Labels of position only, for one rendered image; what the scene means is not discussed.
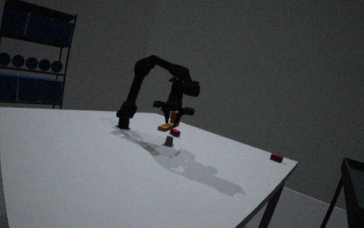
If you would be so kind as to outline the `small red block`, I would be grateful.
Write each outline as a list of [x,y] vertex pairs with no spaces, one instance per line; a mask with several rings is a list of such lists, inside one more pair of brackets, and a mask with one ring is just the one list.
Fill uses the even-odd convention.
[[180,137],[180,131],[176,129],[171,129],[170,134],[174,137]]

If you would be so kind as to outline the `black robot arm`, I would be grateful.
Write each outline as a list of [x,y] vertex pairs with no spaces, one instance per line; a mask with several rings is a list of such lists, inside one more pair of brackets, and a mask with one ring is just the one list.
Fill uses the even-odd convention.
[[[116,113],[116,117],[119,117],[118,128],[120,129],[130,129],[129,128],[129,120],[132,119],[134,114],[136,113],[137,106],[135,104],[136,97],[139,94],[139,90],[143,79],[151,69],[153,69],[156,65],[163,67],[168,70],[170,74],[174,76],[169,81],[172,81],[171,92],[185,94],[197,97],[200,94],[200,85],[199,81],[192,81],[191,76],[189,74],[189,69],[187,67],[181,66],[179,64],[171,64],[166,60],[151,55],[150,57],[143,58],[141,60],[136,61],[134,72],[135,77],[132,82],[132,86],[129,91],[129,95],[126,101],[122,103],[122,107]],[[184,82],[182,82],[184,81]],[[165,110],[177,111],[177,109],[181,109],[182,101],[180,101],[180,97],[172,98],[170,95],[168,100],[165,103]]]

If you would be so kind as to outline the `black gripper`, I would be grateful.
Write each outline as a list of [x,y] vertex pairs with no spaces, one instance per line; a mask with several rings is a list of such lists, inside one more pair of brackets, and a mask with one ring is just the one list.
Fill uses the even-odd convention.
[[[177,97],[180,97],[180,101],[182,101],[182,98],[183,98],[183,94],[179,94],[179,93],[175,93],[175,92],[170,92],[170,95],[172,96],[172,98],[177,98]],[[166,123],[168,123],[169,121],[169,116],[170,116],[170,110],[165,110],[165,102],[161,102],[161,101],[155,101],[153,103],[153,107],[156,107],[156,108],[159,108],[159,107],[162,107],[161,111],[163,111],[164,113],[164,116],[165,116],[165,121]],[[181,116],[183,115],[189,115],[189,116],[192,116],[194,115],[194,109],[192,108],[188,108],[188,107],[185,107],[185,108],[181,108],[181,109],[177,109],[178,113],[176,115],[176,119],[174,121],[174,125],[173,127],[176,126],[178,120],[180,119]]]

